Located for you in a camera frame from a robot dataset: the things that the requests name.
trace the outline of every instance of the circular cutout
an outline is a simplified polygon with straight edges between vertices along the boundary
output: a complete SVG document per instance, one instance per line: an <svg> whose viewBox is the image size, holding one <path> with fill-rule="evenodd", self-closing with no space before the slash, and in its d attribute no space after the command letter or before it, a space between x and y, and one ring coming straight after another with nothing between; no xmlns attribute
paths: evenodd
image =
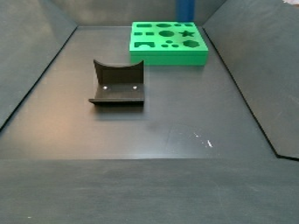
<svg viewBox="0 0 299 224"><path fill-rule="evenodd" d="M173 32L172 31L160 31L158 34L162 36L162 37L170 37L173 36Z"/></svg>
<svg viewBox="0 0 299 224"><path fill-rule="evenodd" d="M157 27L162 27L162 28L165 28L165 27L170 27L169 24L157 24L156 26L157 26Z"/></svg>
<svg viewBox="0 0 299 224"><path fill-rule="evenodd" d="M193 40L185 40L183 41L183 45L184 46L188 46L188 47L197 47L200 44L197 41L193 41Z"/></svg>

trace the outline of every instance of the white speck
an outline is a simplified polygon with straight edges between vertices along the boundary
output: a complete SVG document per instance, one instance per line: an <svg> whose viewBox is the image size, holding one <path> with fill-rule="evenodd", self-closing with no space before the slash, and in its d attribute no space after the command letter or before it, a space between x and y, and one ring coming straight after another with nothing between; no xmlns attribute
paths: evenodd
<svg viewBox="0 0 299 224"><path fill-rule="evenodd" d="M209 145L209 147L212 148L212 145L211 145L211 141L208 140L208 145Z"/></svg>

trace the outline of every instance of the green foam tray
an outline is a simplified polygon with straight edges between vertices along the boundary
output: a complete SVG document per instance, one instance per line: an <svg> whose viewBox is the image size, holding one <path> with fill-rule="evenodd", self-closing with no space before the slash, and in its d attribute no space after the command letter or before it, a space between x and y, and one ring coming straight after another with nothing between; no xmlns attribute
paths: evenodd
<svg viewBox="0 0 299 224"><path fill-rule="evenodd" d="M146 65L204 65L208 47L193 23L133 22L130 62Z"/></svg>

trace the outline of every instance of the black curved bracket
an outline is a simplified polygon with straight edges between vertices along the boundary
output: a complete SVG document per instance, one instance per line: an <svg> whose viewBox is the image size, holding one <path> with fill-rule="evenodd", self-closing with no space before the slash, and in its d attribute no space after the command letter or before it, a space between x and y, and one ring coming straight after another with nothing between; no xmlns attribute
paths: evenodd
<svg viewBox="0 0 299 224"><path fill-rule="evenodd" d="M97 93L93 104L144 103L144 62L132 66L108 66L93 60L97 73Z"/></svg>

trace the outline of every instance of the gray wall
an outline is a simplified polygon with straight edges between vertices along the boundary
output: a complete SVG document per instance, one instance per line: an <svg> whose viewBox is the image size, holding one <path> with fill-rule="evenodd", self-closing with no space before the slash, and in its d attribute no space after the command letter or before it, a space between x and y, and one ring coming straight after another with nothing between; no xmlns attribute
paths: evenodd
<svg viewBox="0 0 299 224"><path fill-rule="evenodd" d="M228 0L204 29L276 153L299 158L299 9Z"/></svg>
<svg viewBox="0 0 299 224"><path fill-rule="evenodd" d="M78 25L130 25L133 21L173 21L174 0L52 0ZM203 25L227 0L196 0Z"/></svg>
<svg viewBox="0 0 299 224"><path fill-rule="evenodd" d="M48 0L0 0L0 128L74 28Z"/></svg>

